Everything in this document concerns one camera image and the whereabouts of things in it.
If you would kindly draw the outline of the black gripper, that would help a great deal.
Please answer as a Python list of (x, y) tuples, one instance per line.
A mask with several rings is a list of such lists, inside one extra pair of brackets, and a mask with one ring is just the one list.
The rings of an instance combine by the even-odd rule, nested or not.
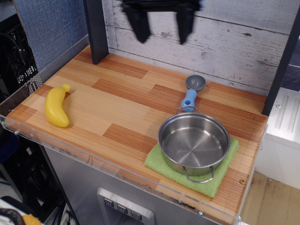
[(192, 33), (195, 11), (202, 9), (201, 0), (123, 0), (123, 12), (138, 41), (145, 43), (150, 37), (147, 12), (177, 12), (180, 44)]

